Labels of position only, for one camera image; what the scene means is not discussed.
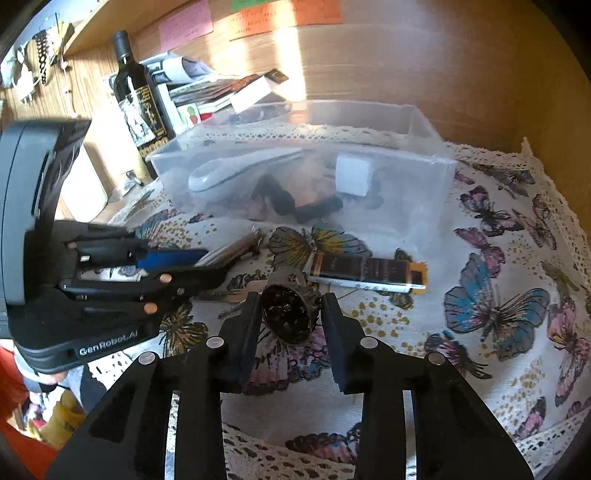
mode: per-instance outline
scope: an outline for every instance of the bottle label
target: bottle label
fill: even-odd
[[[131,138],[145,159],[148,154],[168,143],[166,127],[160,117],[150,87],[145,85],[119,102]]]

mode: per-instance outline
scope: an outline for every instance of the sticky note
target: sticky note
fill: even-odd
[[[173,13],[160,22],[158,30],[161,51],[172,50],[213,32],[212,14],[208,1],[200,0]]]
[[[268,4],[275,0],[232,0],[232,12],[239,12],[248,7],[254,7],[255,5]]]
[[[298,25],[340,24],[340,0],[276,0],[236,12],[226,19],[230,40]]]

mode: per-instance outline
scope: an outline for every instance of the green sticky note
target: green sticky note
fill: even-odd
[[[239,12],[248,7],[254,7],[255,5],[270,4],[275,0],[232,0],[232,12]]]

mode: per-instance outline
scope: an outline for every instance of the lace tablecloth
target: lace tablecloth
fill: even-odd
[[[333,137],[339,140],[339,133]],[[388,143],[376,132],[374,145]],[[461,162],[444,206],[439,243],[428,258],[416,259],[428,264],[428,293],[332,291],[367,335],[409,355],[439,350],[448,356],[539,473],[570,444],[591,403],[586,238],[527,141],[521,154],[448,146]],[[154,245],[179,248],[213,248],[245,228],[240,221],[203,212],[179,214],[159,181],[139,193],[114,222],[138,227],[138,235]],[[281,253],[285,247],[303,252],[366,248],[380,257],[393,256],[398,247],[365,238],[363,232],[339,232],[335,241],[325,241],[319,228],[264,228],[262,255],[237,264],[222,289],[265,279],[282,265],[301,268],[297,255]],[[115,272],[136,273],[132,268]],[[165,319],[158,338],[92,362],[90,373],[109,388],[143,351],[183,353],[217,334],[218,314],[228,307],[187,302]],[[228,478],[352,478],[363,435],[362,396],[339,393],[322,328],[315,329],[307,345],[295,348],[263,328],[256,356],[245,395],[223,398]],[[177,405],[175,398],[169,478]],[[412,478],[412,442],[407,450]]]

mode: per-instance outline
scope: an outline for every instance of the white box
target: white box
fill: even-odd
[[[371,162],[340,153],[336,160],[336,190],[358,197],[365,197],[371,187],[374,169]]]

